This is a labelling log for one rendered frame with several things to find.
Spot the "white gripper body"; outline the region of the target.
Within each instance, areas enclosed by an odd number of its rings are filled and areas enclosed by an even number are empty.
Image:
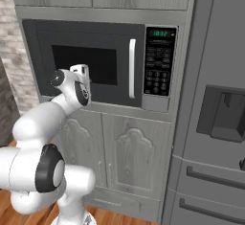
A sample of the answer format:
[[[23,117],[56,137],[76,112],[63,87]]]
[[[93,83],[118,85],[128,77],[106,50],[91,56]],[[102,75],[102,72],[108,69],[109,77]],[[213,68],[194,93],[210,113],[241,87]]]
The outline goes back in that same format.
[[[70,71],[77,74],[79,80],[83,83],[89,83],[89,68],[86,64],[78,64],[70,67]]]

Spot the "black microwave door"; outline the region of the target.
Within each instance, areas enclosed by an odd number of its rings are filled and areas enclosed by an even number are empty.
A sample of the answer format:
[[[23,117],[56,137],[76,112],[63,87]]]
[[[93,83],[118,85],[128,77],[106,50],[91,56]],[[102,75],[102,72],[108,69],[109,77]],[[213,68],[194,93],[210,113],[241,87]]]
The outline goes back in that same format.
[[[57,69],[89,67],[92,100],[142,104],[145,28],[142,25],[75,21],[22,21],[39,93],[56,96],[50,83]],[[136,39],[135,99],[129,98],[129,41]]]

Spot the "black and silver microwave oven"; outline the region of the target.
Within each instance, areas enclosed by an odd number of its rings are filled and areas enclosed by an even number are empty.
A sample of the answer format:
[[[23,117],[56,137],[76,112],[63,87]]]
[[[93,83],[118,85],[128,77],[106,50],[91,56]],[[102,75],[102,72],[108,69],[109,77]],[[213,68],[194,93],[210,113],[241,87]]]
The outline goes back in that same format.
[[[178,37],[176,26],[24,19],[42,96],[56,96],[52,73],[89,67],[92,100],[168,111]]]

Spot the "grey carved cupboard door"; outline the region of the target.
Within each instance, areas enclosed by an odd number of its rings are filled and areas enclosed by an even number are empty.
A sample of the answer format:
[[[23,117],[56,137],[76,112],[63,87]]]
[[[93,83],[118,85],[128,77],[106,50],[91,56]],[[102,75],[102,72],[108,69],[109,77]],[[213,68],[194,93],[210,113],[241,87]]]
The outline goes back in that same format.
[[[100,113],[78,110],[71,115],[63,128],[54,137],[54,143],[67,164],[92,169],[96,174],[97,186],[106,187]],[[99,161],[101,161],[102,186],[99,178]]]
[[[165,176],[170,123],[103,114],[106,172],[110,189],[158,200]]]

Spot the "grey fridge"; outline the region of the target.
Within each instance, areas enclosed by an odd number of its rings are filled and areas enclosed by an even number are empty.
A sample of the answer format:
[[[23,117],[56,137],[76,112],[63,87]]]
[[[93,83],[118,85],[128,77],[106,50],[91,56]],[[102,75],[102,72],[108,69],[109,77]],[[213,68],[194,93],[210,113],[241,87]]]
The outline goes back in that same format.
[[[245,184],[245,140],[196,131],[207,85],[245,89],[245,0],[196,0],[161,225],[239,225],[179,207],[245,219],[245,190],[187,176],[194,171]]]

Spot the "dark fridge water dispenser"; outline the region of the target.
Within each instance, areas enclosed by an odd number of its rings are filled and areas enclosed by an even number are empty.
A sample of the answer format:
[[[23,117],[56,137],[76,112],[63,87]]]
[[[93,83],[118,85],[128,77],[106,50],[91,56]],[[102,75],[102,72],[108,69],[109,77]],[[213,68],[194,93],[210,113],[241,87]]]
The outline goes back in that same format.
[[[245,89],[207,85],[196,131],[218,140],[245,140]]]

